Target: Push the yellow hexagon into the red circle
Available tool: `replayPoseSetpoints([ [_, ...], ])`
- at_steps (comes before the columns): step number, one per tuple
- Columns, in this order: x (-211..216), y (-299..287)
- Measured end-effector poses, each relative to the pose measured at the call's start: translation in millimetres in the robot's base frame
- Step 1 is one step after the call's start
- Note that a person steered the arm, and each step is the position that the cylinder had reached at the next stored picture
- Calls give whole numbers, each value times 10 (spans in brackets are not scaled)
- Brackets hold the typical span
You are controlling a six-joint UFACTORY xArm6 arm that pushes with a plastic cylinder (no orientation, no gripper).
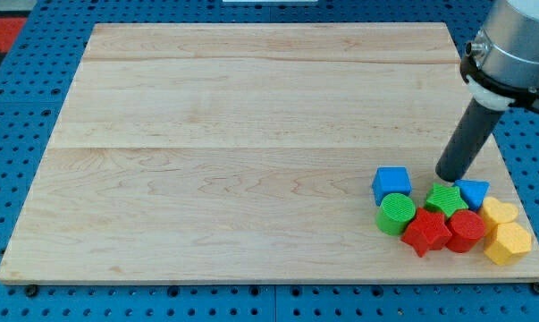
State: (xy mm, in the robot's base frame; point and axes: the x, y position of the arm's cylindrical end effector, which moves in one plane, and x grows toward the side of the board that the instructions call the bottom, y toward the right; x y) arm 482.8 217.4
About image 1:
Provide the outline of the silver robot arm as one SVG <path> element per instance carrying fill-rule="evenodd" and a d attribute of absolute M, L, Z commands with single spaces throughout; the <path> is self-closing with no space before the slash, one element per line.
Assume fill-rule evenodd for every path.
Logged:
<path fill-rule="evenodd" d="M 466 43 L 460 74 L 490 110 L 539 114 L 539 0 L 497 0 Z"/>

